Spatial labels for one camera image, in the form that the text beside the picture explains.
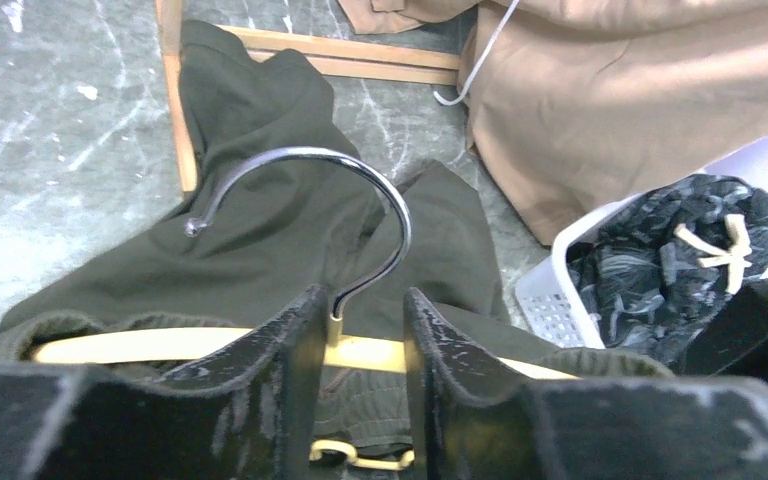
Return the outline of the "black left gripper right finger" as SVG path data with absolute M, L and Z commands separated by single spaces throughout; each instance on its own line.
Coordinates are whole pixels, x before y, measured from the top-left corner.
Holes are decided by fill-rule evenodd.
M 417 479 L 768 479 L 768 385 L 538 380 L 404 300 Z

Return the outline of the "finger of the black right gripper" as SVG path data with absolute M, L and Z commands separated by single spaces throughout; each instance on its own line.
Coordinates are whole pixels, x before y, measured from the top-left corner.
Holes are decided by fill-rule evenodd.
M 742 287 L 672 362 L 672 370 L 768 383 L 768 280 Z

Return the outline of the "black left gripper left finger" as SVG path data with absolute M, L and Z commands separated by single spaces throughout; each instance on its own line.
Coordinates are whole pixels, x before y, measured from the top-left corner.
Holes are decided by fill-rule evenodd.
M 328 313 L 312 287 L 150 382 L 93 365 L 0 365 L 0 479 L 304 478 Z

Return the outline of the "dark shark print shorts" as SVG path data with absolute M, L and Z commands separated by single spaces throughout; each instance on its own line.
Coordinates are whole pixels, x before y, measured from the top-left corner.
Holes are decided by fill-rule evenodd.
M 751 251 L 743 284 L 768 268 L 768 192 L 732 176 L 694 174 L 652 190 L 566 254 L 571 281 L 608 348 L 671 364 L 732 299 L 725 265 L 705 268 L 705 252 L 680 226 L 729 249 L 729 214 L 743 216 Z

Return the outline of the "wooden hanger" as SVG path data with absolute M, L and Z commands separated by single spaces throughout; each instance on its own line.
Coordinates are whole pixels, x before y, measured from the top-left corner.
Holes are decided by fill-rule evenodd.
M 252 328 L 312 287 L 329 313 L 313 440 L 347 439 L 363 452 L 413 446 L 404 300 L 420 291 L 457 330 L 499 360 L 537 358 L 550 345 L 514 328 L 501 294 L 477 193 L 435 164 L 399 195 L 414 237 L 385 212 L 371 184 L 321 153 L 264 166 L 193 197 L 150 230 L 92 259 L 24 304 L 35 339 L 85 340 L 105 329 L 148 335 L 196 325 Z

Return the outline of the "olive green shorts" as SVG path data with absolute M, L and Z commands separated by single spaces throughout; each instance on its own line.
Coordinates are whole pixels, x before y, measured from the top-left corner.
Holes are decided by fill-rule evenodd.
M 654 446 L 619 379 L 666 368 L 511 326 L 467 183 L 360 163 L 297 51 L 198 20 L 181 43 L 199 185 L 5 314 L 0 479 L 523 479 Z

